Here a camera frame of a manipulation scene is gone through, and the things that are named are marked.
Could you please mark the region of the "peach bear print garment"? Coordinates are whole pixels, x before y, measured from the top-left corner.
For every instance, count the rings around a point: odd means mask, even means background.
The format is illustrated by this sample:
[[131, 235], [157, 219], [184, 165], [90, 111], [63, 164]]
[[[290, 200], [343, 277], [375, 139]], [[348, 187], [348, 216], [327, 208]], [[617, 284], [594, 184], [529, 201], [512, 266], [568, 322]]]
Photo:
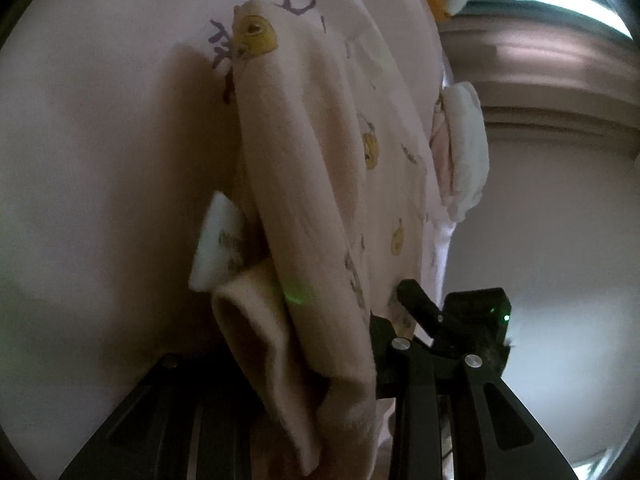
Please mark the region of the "peach bear print garment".
[[422, 270], [424, 129], [382, 34], [344, 38], [274, 4], [236, 9], [235, 201], [213, 288], [224, 339], [269, 414], [257, 479], [367, 479], [378, 447], [370, 319], [412, 323], [397, 284]]

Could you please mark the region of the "white fluffy pillow pink side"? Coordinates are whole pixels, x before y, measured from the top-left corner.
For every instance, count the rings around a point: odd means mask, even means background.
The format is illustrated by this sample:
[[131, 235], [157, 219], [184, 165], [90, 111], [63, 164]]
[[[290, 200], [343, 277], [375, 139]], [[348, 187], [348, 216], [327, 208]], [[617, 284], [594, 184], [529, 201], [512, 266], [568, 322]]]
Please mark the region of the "white fluffy pillow pink side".
[[452, 222], [460, 223], [482, 199], [490, 169], [482, 106], [470, 82], [440, 92], [430, 148], [442, 206]]

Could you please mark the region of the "pink pleated window curtain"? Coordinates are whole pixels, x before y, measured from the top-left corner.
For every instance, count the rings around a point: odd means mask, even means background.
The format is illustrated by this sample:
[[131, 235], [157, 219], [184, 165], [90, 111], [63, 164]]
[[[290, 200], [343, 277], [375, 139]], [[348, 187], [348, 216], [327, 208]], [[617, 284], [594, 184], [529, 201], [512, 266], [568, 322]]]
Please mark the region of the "pink pleated window curtain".
[[639, 0], [471, 0], [440, 28], [495, 128], [639, 136]]

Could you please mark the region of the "pink animal print bed sheet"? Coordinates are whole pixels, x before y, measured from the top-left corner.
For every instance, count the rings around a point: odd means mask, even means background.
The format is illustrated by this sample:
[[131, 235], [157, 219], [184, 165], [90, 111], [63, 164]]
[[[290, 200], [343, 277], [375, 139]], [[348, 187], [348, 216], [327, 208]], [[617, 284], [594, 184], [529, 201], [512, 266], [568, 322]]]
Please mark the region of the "pink animal print bed sheet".
[[[1, 50], [1, 423], [58, 478], [190, 330], [222, 158], [215, 36], [248, 0], [34, 0]], [[378, 30], [412, 109], [439, 85], [425, 0], [265, 0], [346, 41]]]

